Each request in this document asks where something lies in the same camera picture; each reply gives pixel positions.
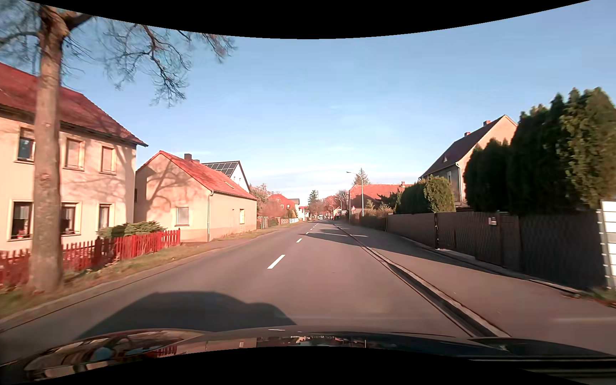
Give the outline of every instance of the window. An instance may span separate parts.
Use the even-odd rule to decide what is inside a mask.
[[[98,228],[105,229],[110,226],[111,205],[99,204],[98,205]]]
[[[178,207],[176,213],[175,225],[176,226],[188,226],[189,225],[189,207]]]
[[[61,234],[76,234],[75,209],[77,204],[61,204]]]
[[[18,138],[18,160],[32,162],[35,154],[35,132],[31,129],[21,128]]]
[[[11,224],[11,239],[30,238],[30,218],[32,202],[13,203],[13,221]]]
[[[113,154],[115,149],[111,147],[101,147],[101,172],[102,173],[115,173],[115,167],[113,165]]]
[[[83,143],[81,140],[66,140],[66,167],[69,169],[82,170],[83,168]]]

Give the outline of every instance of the road curb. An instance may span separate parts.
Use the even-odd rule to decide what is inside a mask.
[[[237,247],[247,245],[248,243],[256,241],[259,238],[263,238],[264,236],[268,236],[270,234],[279,233],[284,230],[288,230],[289,228],[291,227],[287,227],[286,229],[282,229],[282,230],[278,230],[274,232],[268,232],[265,234],[261,234],[257,236],[256,238],[252,238],[247,241],[237,243],[236,245],[231,245],[227,247],[219,247],[217,249],[212,249],[212,250],[206,250],[201,253],[194,254],[193,256],[184,257],[179,260],[166,263],[165,265],[160,265],[157,267],[150,268],[148,270],[140,271],[138,273],[134,273],[130,276],[126,276],[126,277],[117,279],[115,281],[104,282],[103,284],[99,284],[94,287],[87,288],[83,291],[69,294],[69,295],[66,295],[65,297],[61,297],[61,298],[55,299],[50,302],[39,304],[33,308],[28,308],[28,309],[21,310],[19,312],[15,312],[9,316],[4,317],[3,319],[0,319],[0,333],[3,333],[9,329],[18,327],[24,323],[28,323],[32,320],[36,320],[38,318],[44,317],[48,314],[59,311],[63,308],[67,308],[76,303],[86,301],[87,299],[96,297],[104,293],[108,293],[110,291],[121,288],[123,286],[127,286],[134,282],[141,281],[142,279],[146,279],[146,278],[155,276],[157,274],[163,273],[165,271],[171,270],[173,268],[180,267],[189,262],[193,262],[194,260],[197,260],[201,258],[202,256],[209,256],[219,251],[234,250]]]

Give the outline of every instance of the tree trunk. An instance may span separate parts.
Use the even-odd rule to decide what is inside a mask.
[[[40,9],[40,75],[35,110],[35,176],[28,290],[54,292],[63,280],[58,99],[62,44],[68,28],[54,9]]]

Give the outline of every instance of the drainpipe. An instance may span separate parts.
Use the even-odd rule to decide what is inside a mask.
[[[211,190],[211,194],[208,196],[208,222],[206,223],[206,242],[211,241],[211,197],[216,192]]]

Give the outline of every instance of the window frame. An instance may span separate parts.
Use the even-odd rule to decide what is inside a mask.
[[[32,133],[32,138],[23,135],[24,131],[29,131]],[[32,148],[30,149],[30,158],[21,158],[21,140],[27,139],[32,141]],[[37,141],[35,140],[35,130],[27,127],[20,127],[18,131],[18,145],[16,146],[16,162],[21,163],[34,163],[35,162],[35,148],[37,145]]]
[[[187,209],[187,223],[179,223],[179,209]],[[176,206],[175,208],[175,227],[188,226],[189,225],[189,206]]]
[[[108,203],[108,202],[99,202],[97,204],[97,230],[101,230],[101,229],[105,229],[106,227],[101,227],[101,208],[102,207],[107,207],[108,208],[108,218],[107,218],[107,226],[106,227],[111,227],[114,225],[114,221],[113,221],[113,215],[115,215],[115,207],[113,203]]]
[[[29,204],[30,205],[30,210],[28,211],[28,218],[27,218],[27,236],[25,237],[21,237],[19,238],[18,236],[13,235],[13,228],[14,228],[14,221],[16,220],[14,217],[16,215],[16,204]],[[7,236],[6,236],[6,240],[9,242],[12,241],[25,241],[25,240],[30,240],[32,239],[32,224],[33,224],[33,218],[34,218],[34,204],[32,202],[31,199],[14,199],[13,201],[11,201],[11,206],[9,209],[9,221],[8,221],[8,230],[7,230]]]
[[[82,228],[82,203],[79,201],[62,201],[61,202],[61,214],[63,215],[63,208],[73,206],[73,232],[66,233],[64,230],[61,230],[61,236],[76,236],[81,235]]]
[[[68,164],[68,144],[71,141],[79,144],[77,148],[77,166],[71,166]],[[67,170],[85,171],[85,141],[79,138],[66,136],[66,143],[63,148],[63,168]]]
[[[111,150],[111,171],[105,171],[104,169],[104,164],[103,164],[103,150],[104,149],[109,149]],[[116,174],[116,148],[115,147],[111,147],[111,146],[106,146],[103,145],[101,146],[101,161],[99,162],[99,173],[101,174],[108,174],[108,175],[115,175]]]

